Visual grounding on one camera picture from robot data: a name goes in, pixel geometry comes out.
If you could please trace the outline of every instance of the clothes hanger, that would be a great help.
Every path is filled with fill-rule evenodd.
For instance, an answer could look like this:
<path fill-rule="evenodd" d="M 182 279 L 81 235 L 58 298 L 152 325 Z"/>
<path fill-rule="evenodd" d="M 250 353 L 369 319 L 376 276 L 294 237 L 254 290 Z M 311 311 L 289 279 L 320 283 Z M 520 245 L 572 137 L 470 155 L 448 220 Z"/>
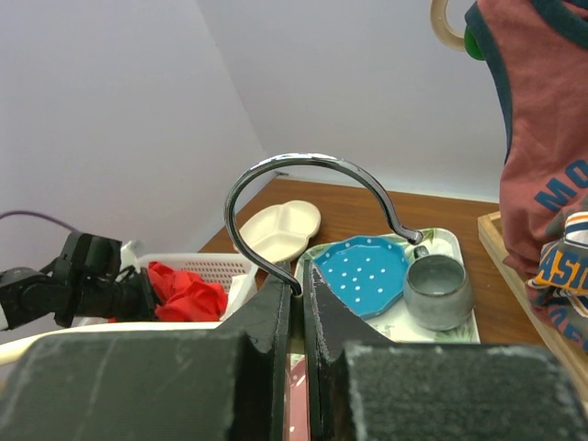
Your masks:
<path fill-rule="evenodd" d="M 474 60 L 484 60 L 484 54 L 473 34 L 466 27 L 463 35 L 458 34 L 447 21 L 448 0 L 431 0 L 431 27 L 436 37 L 454 51 L 465 51 Z"/>

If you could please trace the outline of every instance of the teal trim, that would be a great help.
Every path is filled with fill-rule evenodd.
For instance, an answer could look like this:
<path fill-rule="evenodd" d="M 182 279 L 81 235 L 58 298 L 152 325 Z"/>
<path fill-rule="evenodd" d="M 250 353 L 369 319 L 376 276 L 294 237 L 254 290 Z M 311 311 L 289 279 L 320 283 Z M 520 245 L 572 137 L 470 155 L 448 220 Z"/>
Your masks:
<path fill-rule="evenodd" d="M 486 58 L 492 78 L 494 79 L 494 85 L 496 86 L 500 107 L 503 110 L 504 126 L 506 129 L 506 157 L 504 161 L 506 162 L 513 140 L 513 100 L 511 98 L 511 87 L 508 81 L 508 74 L 506 73 L 506 66 L 504 65 L 503 56 L 500 54 L 498 46 L 494 41 L 494 37 L 488 25 L 486 25 L 484 18 L 481 16 L 478 4 L 474 3 L 466 13 L 466 23 Z"/>
<path fill-rule="evenodd" d="M 586 7 L 586 0 L 573 0 L 568 3 Z M 588 23 L 576 16 L 561 0 L 531 0 L 531 4 L 556 32 L 567 40 L 588 49 Z"/>

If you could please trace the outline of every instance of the mug handle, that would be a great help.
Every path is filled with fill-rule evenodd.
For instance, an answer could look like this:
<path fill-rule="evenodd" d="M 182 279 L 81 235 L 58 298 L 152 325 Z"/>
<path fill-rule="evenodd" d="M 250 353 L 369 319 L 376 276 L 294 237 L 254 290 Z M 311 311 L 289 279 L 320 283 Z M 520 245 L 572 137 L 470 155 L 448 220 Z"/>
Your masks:
<path fill-rule="evenodd" d="M 420 259 L 421 257 L 425 257 L 426 255 L 429 255 L 429 250 L 427 250 L 426 246 L 424 246 L 424 245 L 415 246 L 413 249 L 413 255 L 414 255 L 414 260 Z"/>

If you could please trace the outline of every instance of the gray mug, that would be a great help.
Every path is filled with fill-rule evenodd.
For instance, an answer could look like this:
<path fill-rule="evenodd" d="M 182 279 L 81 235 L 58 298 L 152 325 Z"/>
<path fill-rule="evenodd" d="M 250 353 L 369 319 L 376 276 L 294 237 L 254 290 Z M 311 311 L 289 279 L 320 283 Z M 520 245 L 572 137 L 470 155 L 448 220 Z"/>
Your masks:
<path fill-rule="evenodd" d="M 474 307 L 466 268 L 444 254 L 414 248 L 414 262 L 404 280 L 404 300 L 414 321 L 432 331 L 446 331 L 464 323 Z"/>

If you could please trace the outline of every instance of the blue plate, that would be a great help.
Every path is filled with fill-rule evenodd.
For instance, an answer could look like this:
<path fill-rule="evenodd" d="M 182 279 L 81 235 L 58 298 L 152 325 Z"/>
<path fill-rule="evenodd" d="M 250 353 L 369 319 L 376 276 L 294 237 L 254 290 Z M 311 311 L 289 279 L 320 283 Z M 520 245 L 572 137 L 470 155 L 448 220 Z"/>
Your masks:
<path fill-rule="evenodd" d="M 378 236 L 335 243 L 314 262 L 331 291 L 362 319 L 380 315 L 400 299 L 408 271 L 402 247 Z"/>

